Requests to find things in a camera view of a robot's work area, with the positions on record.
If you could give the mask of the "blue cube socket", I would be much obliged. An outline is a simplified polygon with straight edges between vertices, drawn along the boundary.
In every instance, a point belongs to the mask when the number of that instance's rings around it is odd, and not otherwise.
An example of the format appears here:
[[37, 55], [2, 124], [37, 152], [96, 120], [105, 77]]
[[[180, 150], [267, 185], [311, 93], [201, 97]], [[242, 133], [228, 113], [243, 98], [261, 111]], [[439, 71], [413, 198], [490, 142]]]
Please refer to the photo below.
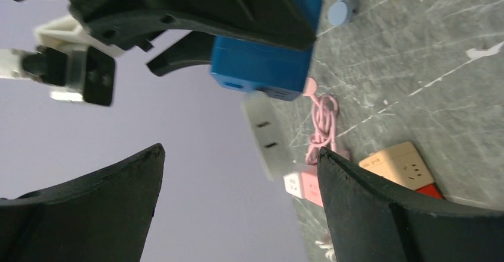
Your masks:
[[210, 75], [227, 89], [292, 101], [304, 93], [313, 51], [314, 45], [297, 51], [218, 36]]

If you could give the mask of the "white cube socket small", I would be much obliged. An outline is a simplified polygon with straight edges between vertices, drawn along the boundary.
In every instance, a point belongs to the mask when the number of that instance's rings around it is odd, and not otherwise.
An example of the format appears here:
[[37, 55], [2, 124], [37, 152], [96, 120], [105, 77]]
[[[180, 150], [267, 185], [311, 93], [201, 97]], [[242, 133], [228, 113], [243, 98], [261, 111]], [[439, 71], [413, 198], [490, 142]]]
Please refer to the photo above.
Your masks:
[[294, 168], [281, 122], [270, 97], [262, 91], [245, 95], [242, 111], [249, 124], [269, 180], [282, 178]]

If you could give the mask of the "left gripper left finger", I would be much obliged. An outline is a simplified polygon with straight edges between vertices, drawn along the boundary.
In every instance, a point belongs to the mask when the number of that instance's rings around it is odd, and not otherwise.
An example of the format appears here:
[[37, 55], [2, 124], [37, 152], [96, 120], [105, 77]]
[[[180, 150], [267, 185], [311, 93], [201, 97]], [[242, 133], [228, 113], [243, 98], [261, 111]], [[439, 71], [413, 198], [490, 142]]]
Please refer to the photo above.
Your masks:
[[1, 199], [2, 261], [140, 261], [162, 187], [154, 144], [76, 179]]

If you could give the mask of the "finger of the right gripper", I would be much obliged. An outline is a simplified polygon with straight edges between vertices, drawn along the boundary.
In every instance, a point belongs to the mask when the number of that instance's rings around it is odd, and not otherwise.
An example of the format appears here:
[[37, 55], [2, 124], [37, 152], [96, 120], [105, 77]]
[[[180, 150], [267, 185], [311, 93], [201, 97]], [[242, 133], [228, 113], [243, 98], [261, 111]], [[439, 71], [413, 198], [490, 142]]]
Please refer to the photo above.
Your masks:
[[154, 75], [162, 77], [170, 72], [198, 65], [210, 65], [215, 36], [192, 31], [147, 63]]
[[176, 21], [154, 29], [193, 30], [293, 50], [309, 48], [315, 32], [294, 0], [190, 0], [168, 10]]

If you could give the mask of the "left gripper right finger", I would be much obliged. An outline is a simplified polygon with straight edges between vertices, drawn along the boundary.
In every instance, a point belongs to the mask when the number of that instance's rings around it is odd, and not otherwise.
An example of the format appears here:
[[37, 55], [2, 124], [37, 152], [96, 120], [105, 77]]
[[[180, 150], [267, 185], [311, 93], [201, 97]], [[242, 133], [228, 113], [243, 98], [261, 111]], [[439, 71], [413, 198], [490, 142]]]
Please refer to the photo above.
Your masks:
[[502, 261], [503, 212], [409, 190], [323, 148], [317, 176], [337, 261]]

